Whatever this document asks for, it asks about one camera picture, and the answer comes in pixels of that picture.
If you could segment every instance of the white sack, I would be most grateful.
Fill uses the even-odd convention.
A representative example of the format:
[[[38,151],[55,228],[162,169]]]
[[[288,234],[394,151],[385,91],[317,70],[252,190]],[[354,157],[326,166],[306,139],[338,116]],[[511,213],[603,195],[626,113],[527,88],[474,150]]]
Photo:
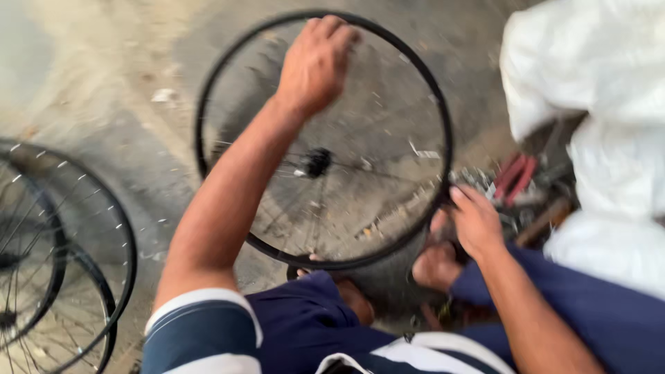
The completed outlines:
[[[568,153],[582,210],[625,220],[665,215],[665,126],[616,127],[588,118]]]
[[[543,248],[555,263],[665,300],[665,228],[575,212]]]
[[[501,76],[513,138],[587,110],[613,126],[665,124],[665,1],[555,0],[514,13]]]

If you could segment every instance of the concrete floor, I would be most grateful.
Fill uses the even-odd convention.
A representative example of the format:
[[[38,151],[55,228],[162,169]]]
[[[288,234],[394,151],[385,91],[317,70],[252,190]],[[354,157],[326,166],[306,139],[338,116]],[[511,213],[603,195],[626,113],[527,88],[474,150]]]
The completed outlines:
[[[0,136],[83,161],[128,211],[140,263],[120,321],[121,357],[141,338],[170,238],[200,182],[192,152],[195,97],[235,36],[280,12],[313,7],[380,23],[416,50],[443,89],[456,165],[487,166],[515,147],[498,68],[503,25],[538,2],[4,0]],[[158,89],[173,89],[172,100],[152,102]],[[243,247],[237,276],[244,292],[281,283],[284,273],[282,264]]]

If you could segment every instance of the hand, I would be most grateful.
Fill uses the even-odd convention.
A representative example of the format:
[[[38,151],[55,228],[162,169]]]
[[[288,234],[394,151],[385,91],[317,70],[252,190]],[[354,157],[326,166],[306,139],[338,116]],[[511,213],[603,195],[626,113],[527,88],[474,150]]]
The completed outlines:
[[[453,187],[450,196],[458,207],[452,212],[458,240],[469,256],[480,262],[505,249],[499,214],[485,196],[470,186]]]
[[[360,34],[342,19],[312,18],[284,60],[275,100],[308,119],[332,103],[344,89],[348,52]]]

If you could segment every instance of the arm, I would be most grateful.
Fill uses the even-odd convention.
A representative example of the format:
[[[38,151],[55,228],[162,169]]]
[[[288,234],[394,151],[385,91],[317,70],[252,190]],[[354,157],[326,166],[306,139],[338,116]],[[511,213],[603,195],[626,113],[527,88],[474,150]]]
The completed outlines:
[[[224,152],[171,241],[154,310],[188,291],[236,290],[233,263],[279,161],[305,121],[342,92],[358,33],[332,16],[311,19],[287,53],[279,88]]]
[[[506,249],[499,217],[481,194],[452,188],[458,238],[483,274],[523,373],[602,373],[585,344],[554,312]]]

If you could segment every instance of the man's right arm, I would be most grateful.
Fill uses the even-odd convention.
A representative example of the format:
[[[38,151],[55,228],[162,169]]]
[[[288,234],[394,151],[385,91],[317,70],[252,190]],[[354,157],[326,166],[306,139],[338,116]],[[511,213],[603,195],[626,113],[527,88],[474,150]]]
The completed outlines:
[[[573,330],[554,312],[503,243],[499,217],[473,188],[452,188],[458,238],[483,274],[522,373],[602,373]]]

